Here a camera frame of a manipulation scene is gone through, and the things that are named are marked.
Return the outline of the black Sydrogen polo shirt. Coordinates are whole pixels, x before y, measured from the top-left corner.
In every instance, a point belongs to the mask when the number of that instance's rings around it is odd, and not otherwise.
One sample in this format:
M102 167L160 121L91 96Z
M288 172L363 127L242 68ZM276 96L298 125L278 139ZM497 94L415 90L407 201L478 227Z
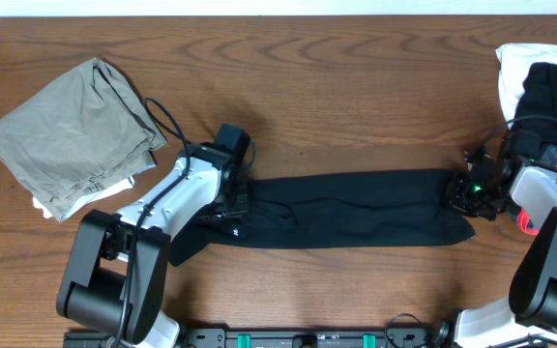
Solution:
M446 169L341 173L251 180L248 210L197 217L171 242L179 266L210 244L269 249L438 247L474 236L443 201Z

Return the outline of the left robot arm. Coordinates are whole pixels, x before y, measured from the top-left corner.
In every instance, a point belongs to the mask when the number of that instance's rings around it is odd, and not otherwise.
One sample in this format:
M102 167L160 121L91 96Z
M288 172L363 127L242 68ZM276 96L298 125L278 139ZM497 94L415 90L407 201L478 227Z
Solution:
M67 347L174 347L181 325L162 309L170 245L196 217L228 218L254 144L188 144L155 187L114 214L80 222L56 301L86 327Z

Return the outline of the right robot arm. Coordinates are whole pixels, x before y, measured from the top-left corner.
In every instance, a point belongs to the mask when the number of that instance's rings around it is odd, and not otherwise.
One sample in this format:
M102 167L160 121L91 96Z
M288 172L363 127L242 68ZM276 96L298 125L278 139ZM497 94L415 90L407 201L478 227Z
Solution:
M534 237L507 297L461 310L440 331L449 347L557 345L557 146L506 148L498 158L483 149L466 154L468 171L447 189L453 207L470 218L515 216Z

